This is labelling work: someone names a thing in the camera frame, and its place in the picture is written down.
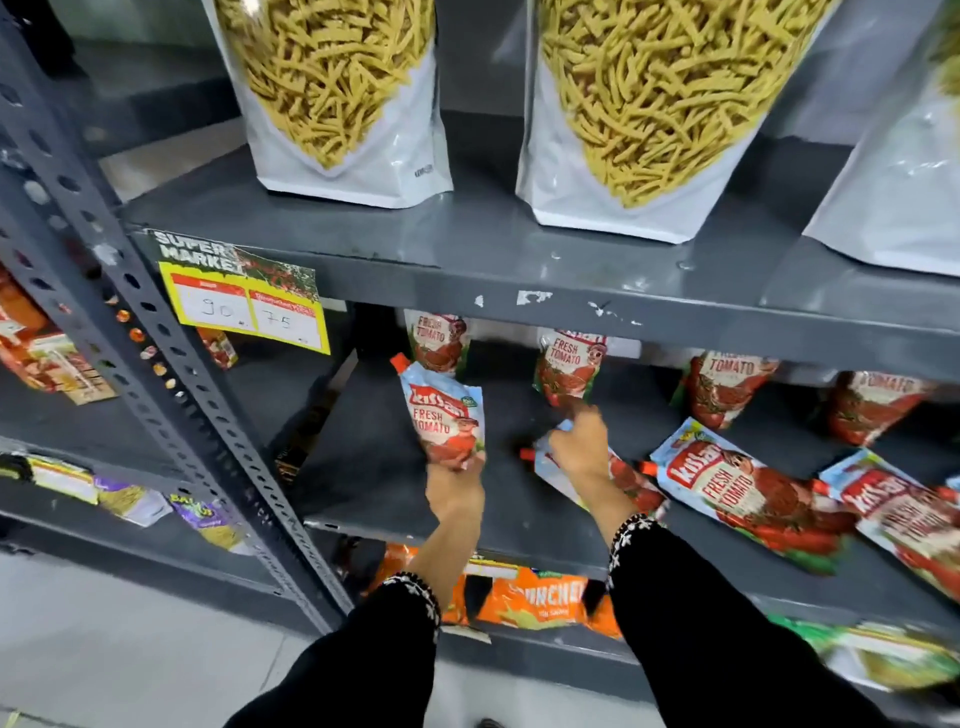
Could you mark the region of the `grey metal shelving rack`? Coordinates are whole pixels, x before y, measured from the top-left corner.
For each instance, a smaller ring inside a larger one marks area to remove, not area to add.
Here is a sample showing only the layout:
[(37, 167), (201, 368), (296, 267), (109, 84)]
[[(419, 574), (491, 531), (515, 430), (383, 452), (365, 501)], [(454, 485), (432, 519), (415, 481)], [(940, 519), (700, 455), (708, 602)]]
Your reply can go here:
[[(805, 479), (846, 455), (833, 371), (939, 385), (877, 442), (919, 480), (960, 472), (960, 278), (866, 265), (802, 235), (850, 150), (760, 136), (679, 245), (536, 222), (522, 151), (523, 0), (438, 0), (453, 190), (406, 209), (268, 191), (201, 0), (0, 0), (0, 263), (118, 394), (76, 405), (0, 366), (0, 451), (221, 509), (254, 556), (171, 518), (119, 540), (105, 514), (0, 487), (13, 543), (317, 636), (387, 542), (426, 539), (425, 457), (389, 358), (402, 310), (642, 344), (591, 400), (636, 462), (686, 418), (689, 354), (798, 365), (727, 432)], [(329, 355), (226, 332), (221, 370), (179, 322), (142, 231), (231, 244), (316, 274)], [(30, 540), (23, 540), (24, 533)]]

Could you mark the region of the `silver and yellow small packet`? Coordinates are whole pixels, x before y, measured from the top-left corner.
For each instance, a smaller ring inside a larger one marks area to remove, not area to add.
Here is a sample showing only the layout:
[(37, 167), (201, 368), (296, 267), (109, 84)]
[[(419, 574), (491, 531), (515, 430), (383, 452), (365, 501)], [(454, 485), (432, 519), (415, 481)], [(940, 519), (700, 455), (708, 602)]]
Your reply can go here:
[(166, 497), (137, 484), (95, 475), (98, 506), (111, 515), (138, 528), (150, 528), (173, 513)]

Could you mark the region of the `person's left hand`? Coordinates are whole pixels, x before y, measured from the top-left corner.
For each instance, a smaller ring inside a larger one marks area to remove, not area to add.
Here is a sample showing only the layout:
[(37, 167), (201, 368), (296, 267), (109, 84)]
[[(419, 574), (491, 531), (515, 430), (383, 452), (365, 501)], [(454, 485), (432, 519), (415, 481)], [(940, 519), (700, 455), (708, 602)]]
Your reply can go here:
[(468, 521), (480, 524), (485, 507), (485, 491), (481, 487), (425, 487), (431, 512), (442, 524), (447, 521)]

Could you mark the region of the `small red packet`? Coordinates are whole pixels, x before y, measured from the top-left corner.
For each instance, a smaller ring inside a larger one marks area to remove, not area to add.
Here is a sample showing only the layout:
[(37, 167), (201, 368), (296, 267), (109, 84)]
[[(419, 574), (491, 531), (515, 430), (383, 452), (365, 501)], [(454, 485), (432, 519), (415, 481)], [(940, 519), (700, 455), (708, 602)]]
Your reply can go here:
[(210, 357), (221, 370), (229, 371), (238, 363), (238, 353), (224, 331), (202, 326), (197, 326), (196, 331)]

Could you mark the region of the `purple and yellow small packet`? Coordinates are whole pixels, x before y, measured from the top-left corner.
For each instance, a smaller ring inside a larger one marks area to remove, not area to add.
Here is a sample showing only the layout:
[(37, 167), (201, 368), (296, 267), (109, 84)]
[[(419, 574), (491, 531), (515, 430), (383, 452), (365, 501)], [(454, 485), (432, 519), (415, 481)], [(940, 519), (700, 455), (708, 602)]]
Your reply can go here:
[(210, 545), (239, 556), (256, 555), (243, 535), (215, 506), (179, 492), (167, 495), (166, 500), (187, 526)]

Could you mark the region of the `person's left forearm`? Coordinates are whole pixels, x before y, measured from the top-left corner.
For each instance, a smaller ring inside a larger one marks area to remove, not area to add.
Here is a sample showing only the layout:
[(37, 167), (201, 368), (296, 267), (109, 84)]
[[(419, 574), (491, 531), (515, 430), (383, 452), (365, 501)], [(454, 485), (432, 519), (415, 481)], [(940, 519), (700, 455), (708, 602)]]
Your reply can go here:
[(222, 728), (424, 728), (442, 614), (473, 555), (481, 516), (445, 515), (410, 568), (388, 577), (273, 688)]

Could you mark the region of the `person's right hand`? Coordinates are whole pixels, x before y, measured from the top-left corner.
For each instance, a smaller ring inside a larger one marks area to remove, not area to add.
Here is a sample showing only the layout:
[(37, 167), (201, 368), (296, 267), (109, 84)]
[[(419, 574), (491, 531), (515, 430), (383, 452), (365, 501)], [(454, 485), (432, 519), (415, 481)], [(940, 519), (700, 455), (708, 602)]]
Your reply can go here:
[[(567, 399), (565, 404), (568, 412), (573, 404), (586, 402), (572, 397)], [(584, 504), (590, 503), (611, 484), (608, 438), (569, 439), (560, 435), (560, 428), (557, 426), (550, 431), (548, 441), (558, 467)]]

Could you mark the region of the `orange snack packet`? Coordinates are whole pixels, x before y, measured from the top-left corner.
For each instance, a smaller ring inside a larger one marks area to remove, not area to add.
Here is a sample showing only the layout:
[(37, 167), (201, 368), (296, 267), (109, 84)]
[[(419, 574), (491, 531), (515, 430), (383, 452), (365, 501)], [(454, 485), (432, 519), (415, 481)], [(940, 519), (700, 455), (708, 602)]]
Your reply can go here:
[(522, 567), (513, 578), (496, 577), (480, 607), (478, 621), (523, 630), (582, 625), (588, 577)]
[[(418, 552), (419, 549), (413, 545), (388, 542), (384, 557), (374, 577), (367, 589), (362, 592), (363, 598), (369, 596), (388, 577), (405, 571)], [(441, 617), (443, 625), (468, 626), (470, 624), (466, 603), (466, 583), (467, 574), (463, 572), (453, 588), (451, 601)]]
[(613, 601), (608, 593), (604, 593), (593, 606), (592, 610), (585, 610), (585, 625), (591, 631), (611, 640), (624, 642), (624, 637), (618, 626)]

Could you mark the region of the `green and white snack packet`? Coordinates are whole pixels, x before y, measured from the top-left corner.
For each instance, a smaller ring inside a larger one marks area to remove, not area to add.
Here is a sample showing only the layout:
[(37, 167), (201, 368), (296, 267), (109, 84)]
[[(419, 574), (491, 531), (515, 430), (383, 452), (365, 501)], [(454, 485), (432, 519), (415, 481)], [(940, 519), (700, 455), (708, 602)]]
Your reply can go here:
[(960, 650), (913, 626), (821, 623), (778, 613), (767, 619), (804, 640), (828, 669), (854, 685), (904, 693), (960, 678)]

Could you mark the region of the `person's right forearm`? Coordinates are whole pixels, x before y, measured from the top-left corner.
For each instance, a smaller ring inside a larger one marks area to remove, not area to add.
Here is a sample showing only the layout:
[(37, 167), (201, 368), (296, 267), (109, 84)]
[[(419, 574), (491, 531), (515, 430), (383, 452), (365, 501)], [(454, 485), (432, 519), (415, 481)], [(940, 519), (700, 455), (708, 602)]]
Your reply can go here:
[(571, 481), (609, 544), (606, 591), (667, 728), (895, 728), (606, 474)]

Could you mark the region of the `yellow and green price tag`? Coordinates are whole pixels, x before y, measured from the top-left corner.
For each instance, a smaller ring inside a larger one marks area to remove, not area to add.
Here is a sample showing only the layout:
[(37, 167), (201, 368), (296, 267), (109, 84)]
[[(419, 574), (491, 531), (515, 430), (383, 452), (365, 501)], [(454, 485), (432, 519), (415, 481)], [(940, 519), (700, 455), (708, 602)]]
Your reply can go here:
[(316, 273), (250, 250), (146, 227), (177, 320), (331, 354)]

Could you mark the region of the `white bag of yellow sticks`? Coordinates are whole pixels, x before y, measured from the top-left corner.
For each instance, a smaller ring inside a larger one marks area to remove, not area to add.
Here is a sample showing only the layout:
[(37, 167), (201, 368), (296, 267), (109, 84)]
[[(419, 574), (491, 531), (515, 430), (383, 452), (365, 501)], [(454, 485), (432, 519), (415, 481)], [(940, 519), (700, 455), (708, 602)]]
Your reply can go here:
[(526, 0), (537, 224), (683, 244), (843, 0)]
[(803, 235), (863, 263), (960, 279), (960, 0), (941, 0)]
[(451, 192), (435, 0), (201, 0), (272, 192), (387, 210)]

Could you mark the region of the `row of red ketchup pouches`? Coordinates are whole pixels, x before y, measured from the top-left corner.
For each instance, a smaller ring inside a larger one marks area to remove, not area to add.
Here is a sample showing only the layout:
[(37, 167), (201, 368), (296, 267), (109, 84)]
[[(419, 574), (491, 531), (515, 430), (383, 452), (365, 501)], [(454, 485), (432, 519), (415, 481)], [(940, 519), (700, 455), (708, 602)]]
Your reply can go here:
[[(405, 309), (414, 361), (454, 379), (471, 346), (457, 316)], [(960, 603), (960, 525), (934, 491), (866, 454), (866, 473), (832, 496), (821, 481), (799, 481), (737, 449), (704, 419), (688, 418), (651, 460), (656, 486), (610, 450), (608, 473), (638, 510), (664, 509), (665, 496), (723, 523), (813, 574), (831, 576), (849, 536), (890, 547), (904, 565)]]

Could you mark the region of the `orange and red food packet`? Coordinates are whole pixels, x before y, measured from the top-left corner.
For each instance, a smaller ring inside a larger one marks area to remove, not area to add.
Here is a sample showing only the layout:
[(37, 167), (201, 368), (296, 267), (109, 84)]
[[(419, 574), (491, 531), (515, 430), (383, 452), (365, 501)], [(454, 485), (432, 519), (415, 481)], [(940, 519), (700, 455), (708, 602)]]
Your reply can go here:
[(0, 263), (0, 362), (30, 389), (76, 406), (118, 394)]

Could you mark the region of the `red ketchup spout pouch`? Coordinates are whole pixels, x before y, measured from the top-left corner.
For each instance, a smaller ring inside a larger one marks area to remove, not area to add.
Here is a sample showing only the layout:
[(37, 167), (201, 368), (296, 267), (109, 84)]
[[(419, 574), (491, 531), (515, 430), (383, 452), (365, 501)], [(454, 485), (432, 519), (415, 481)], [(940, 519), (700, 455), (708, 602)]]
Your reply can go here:
[(411, 361), (403, 353), (390, 358), (427, 460), (451, 470), (468, 467), (486, 449), (482, 388), (464, 384)]

